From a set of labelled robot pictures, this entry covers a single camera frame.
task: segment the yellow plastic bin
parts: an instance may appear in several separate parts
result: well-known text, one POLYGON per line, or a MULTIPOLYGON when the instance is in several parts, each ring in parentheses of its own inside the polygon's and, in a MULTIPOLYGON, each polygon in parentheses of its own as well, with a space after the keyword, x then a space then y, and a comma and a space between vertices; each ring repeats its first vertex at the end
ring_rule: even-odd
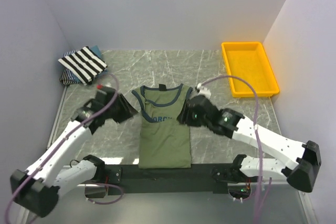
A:
MULTIPOLYGON (((259 97, 271 97, 280 92, 277 80, 260 42, 222 43, 226 72, 246 80, 259 97)), ((233 97, 253 97, 243 82, 229 78, 233 97)))

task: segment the white wall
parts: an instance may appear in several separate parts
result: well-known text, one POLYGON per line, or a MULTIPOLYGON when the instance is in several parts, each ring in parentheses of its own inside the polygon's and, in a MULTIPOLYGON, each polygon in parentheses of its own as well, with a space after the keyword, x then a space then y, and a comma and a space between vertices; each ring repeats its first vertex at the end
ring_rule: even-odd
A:
POLYGON ((335 223, 336 0, 286 0, 264 46, 280 86, 274 107, 284 135, 320 145, 310 195, 319 223, 335 223))
POLYGON ((69 45, 44 0, 0 0, 0 6, 3 215, 11 196, 10 175, 45 151, 63 89, 57 58, 69 45))
POLYGON ((264 41, 285 0, 46 0, 74 48, 219 49, 264 41))

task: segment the stack of folded clothes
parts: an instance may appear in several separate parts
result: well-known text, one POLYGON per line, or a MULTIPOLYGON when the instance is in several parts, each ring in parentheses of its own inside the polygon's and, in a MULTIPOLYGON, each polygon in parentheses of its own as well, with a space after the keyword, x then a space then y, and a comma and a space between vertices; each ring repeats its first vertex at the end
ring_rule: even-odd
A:
POLYGON ((64 85, 91 84, 94 78, 107 72, 98 46, 66 52, 58 61, 65 67, 59 81, 64 85))

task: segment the gray marble tabletop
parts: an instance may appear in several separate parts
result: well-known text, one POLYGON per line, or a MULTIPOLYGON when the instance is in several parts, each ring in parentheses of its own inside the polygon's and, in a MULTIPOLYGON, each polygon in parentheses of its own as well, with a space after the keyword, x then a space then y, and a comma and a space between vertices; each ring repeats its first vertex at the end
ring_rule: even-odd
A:
MULTIPOLYGON (((194 87, 197 83, 225 74, 222 52, 219 50, 107 50, 103 59, 120 82, 120 91, 138 111, 140 106, 131 91, 142 85, 168 88, 180 83, 194 87)), ((91 86, 71 85, 67 88, 58 127, 53 141, 62 133, 75 110, 96 93, 96 84, 115 87, 110 76, 95 80, 91 86)), ((208 85, 212 92, 211 101, 220 108, 229 107, 253 118, 253 98, 232 97, 228 80, 217 80, 208 85)), ((271 100, 260 98, 258 124, 280 133, 271 100)), ((110 164, 136 164, 139 161, 139 139, 141 118, 116 124, 108 120, 93 138, 87 140, 73 158, 82 159, 88 154, 104 158, 110 164)), ((257 157, 257 149, 247 144, 213 134, 206 128, 191 128, 192 163, 230 163, 237 154, 257 157)))

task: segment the green shirt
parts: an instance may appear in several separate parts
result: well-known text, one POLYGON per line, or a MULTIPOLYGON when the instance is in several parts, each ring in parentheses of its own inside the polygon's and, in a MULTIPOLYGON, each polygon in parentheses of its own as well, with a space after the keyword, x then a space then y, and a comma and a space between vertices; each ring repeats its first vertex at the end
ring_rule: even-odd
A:
POLYGON ((139 168, 189 168, 190 131, 177 121, 192 88, 160 91, 141 86, 132 91, 141 106, 139 168))

